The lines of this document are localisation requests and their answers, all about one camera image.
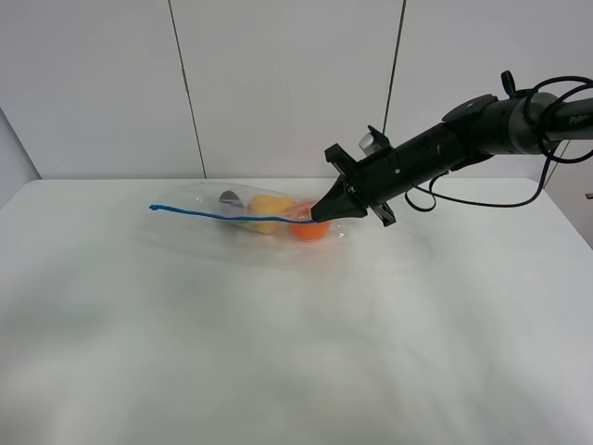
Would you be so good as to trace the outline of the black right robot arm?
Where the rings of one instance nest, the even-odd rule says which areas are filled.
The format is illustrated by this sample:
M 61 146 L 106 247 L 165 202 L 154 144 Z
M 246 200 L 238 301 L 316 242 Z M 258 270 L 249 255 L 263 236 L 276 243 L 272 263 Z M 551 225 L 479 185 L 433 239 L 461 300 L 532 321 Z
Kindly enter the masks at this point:
M 547 93 L 499 100 L 482 95 L 451 110 L 440 123 L 400 146 L 374 127 L 355 160 L 340 146 L 325 158 L 339 176 L 311 209 L 313 221 L 363 218 L 373 212 L 385 226 L 396 221 L 388 202 L 447 172 L 494 156 L 542 155 L 564 140 L 592 137 L 592 101 L 564 102 Z

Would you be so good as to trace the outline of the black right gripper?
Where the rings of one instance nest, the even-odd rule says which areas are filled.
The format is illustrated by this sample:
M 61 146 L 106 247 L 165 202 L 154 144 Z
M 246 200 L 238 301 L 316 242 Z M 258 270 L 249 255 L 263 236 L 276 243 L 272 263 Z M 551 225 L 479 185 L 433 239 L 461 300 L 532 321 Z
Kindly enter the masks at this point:
M 404 167 L 389 139 L 372 126 L 381 148 L 355 160 L 338 144 L 324 151 L 325 160 L 338 171 L 330 190 L 310 209 L 313 221 L 364 218 L 372 211 L 387 227 L 396 222 L 387 202 L 411 189 Z

